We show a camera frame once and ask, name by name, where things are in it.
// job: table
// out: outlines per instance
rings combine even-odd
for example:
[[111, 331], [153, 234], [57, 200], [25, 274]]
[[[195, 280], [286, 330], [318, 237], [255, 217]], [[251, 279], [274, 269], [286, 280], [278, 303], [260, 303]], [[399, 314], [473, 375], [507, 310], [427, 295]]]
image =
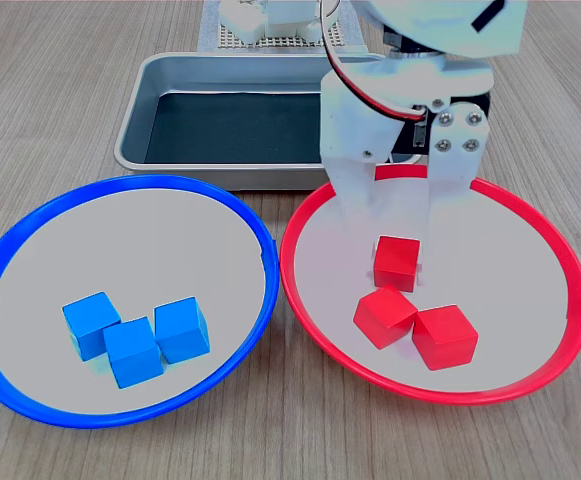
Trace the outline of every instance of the table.
[[[482, 176], [544, 212], [581, 258], [581, 2], [530, 3], [522, 53], [493, 61]], [[201, 0], [0, 1], [0, 237], [57, 195], [128, 174], [112, 150], [139, 64], [195, 48], [201, 11]], [[280, 242], [305, 195], [240, 197]], [[579, 479], [581, 355], [510, 404], [428, 405], [340, 367], [282, 294], [250, 357], [156, 420], [63, 430], [0, 404], [0, 479], [51, 478]]]

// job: stainless steel tray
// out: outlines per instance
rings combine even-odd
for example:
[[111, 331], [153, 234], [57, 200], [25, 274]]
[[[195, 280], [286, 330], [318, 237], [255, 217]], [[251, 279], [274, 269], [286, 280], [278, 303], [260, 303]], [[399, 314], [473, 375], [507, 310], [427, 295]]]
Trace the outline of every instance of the stainless steel tray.
[[329, 70], [324, 54], [152, 56], [139, 69], [115, 159], [134, 172], [181, 174], [230, 191], [313, 190], [327, 182], [318, 95]]

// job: red rim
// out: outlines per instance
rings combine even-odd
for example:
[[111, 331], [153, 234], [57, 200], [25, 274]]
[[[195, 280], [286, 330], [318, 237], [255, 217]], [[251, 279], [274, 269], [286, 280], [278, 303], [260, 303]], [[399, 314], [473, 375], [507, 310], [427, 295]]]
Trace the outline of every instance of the red rim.
[[[377, 168], [377, 180], [404, 177], [426, 178], [427, 167], [382, 165]], [[476, 179], [471, 188], [512, 210], [528, 222], [548, 242], [561, 263], [568, 283], [568, 323], [563, 339], [552, 357], [532, 375], [511, 385], [483, 392], [449, 393], [395, 382], [367, 369], [339, 350], [310, 318], [299, 297], [294, 270], [297, 241], [304, 226], [310, 217], [335, 195], [332, 185], [328, 183], [313, 192], [290, 219], [281, 244], [281, 279], [288, 302], [303, 327], [337, 362], [389, 391], [419, 400], [451, 405], [485, 405], [514, 400], [545, 387], [574, 362], [581, 351], [581, 263], [577, 255], [550, 221], [519, 197], [483, 179]]]

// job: tray rim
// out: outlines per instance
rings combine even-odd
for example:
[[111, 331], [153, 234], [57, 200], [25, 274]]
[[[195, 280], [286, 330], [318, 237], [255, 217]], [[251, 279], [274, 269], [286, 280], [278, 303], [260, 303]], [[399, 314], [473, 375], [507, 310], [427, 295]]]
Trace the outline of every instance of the tray rim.
[[261, 245], [265, 272], [265, 295], [259, 316], [235, 353], [211, 375], [190, 389], [158, 404], [114, 414], [81, 414], [43, 405], [19, 392], [0, 371], [0, 403], [11, 410], [52, 426], [76, 429], [119, 427], [156, 418], [190, 403], [216, 387], [252, 352], [265, 333], [280, 290], [279, 256], [275, 240], [263, 220], [231, 193], [206, 182], [177, 175], [129, 175], [100, 180], [64, 193], [17, 222], [0, 238], [0, 279], [19, 248], [41, 227], [68, 210], [107, 195], [141, 189], [173, 189], [212, 198], [239, 215], [253, 230]]
[[[380, 60], [384, 58], [384, 55], [378, 53], [342, 53], [340, 54], [342, 60], [346, 58], [352, 59], [368, 59], [368, 60]], [[145, 71], [148, 66], [157, 60], [164, 58], [258, 58], [262, 60], [267, 59], [288, 59], [288, 58], [319, 58], [326, 59], [325, 53], [261, 53], [261, 52], [246, 52], [246, 53], [224, 53], [224, 52], [166, 52], [151, 55], [150, 57], [144, 59], [139, 65], [137, 76], [132, 88], [132, 93], [126, 107], [126, 111], [121, 122], [121, 127], [117, 135], [117, 139], [113, 148], [113, 156], [115, 161], [121, 165], [126, 170], [131, 172], [204, 172], [210, 173], [215, 171], [221, 172], [248, 172], [253, 170], [264, 170], [264, 171], [297, 171], [297, 172], [319, 172], [324, 171], [323, 165], [321, 163], [291, 163], [291, 164], [259, 164], [259, 163], [243, 163], [243, 164], [205, 164], [205, 163], [176, 163], [176, 164], [158, 164], [158, 163], [134, 163], [130, 162], [125, 158], [123, 152], [121, 151], [123, 143], [125, 141], [128, 126], [130, 125], [130, 120], [134, 111], [134, 106], [137, 101], [139, 94], [139, 89], [141, 87]]]
[[[376, 170], [376, 181], [393, 178], [427, 178], [426, 165], [381, 165]], [[339, 350], [319, 330], [303, 305], [295, 278], [294, 256], [303, 227], [323, 204], [335, 196], [332, 184], [327, 183], [309, 195], [294, 213], [281, 243], [281, 280], [288, 303], [299, 322], [313, 340], [334, 360], [375, 385], [409, 398], [430, 403], [476, 406], [502, 403], [534, 393], [564, 373], [581, 352], [581, 262], [559, 230], [538, 210], [513, 193], [477, 178], [471, 189], [510, 209], [528, 222], [546, 240], [564, 270], [568, 283], [567, 326], [555, 353], [538, 370], [524, 379], [497, 389], [480, 392], [442, 392], [412, 387], [395, 382], [364, 367]]]

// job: blue rim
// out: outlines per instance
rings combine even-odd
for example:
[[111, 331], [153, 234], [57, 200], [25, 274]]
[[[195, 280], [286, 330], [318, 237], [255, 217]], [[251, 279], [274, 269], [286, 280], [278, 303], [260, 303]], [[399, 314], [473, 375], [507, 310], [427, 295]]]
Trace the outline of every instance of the blue rim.
[[280, 283], [279, 256], [274, 239], [257, 214], [231, 193], [200, 180], [175, 175], [136, 175], [102, 180], [68, 192], [39, 207], [12, 227], [0, 240], [0, 279], [19, 248], [53, 218], [83, 203], [113, 193], [144, 188], [167, 188], [194, 192], [213, 198], [237, 213], [252, 228], [261, 245], [266, 276], [263, 307], [250, 334], [218, 370], [180, 395], [129, 412], [88, 415], [64, 412], [38, 403], [19, 392], [0, 371], [0, 402], [33, 420], [68, 428], [108, 428], [148, 420], [175, 410], [214, 388], [245, 359], [265, 332], [277, 303]]

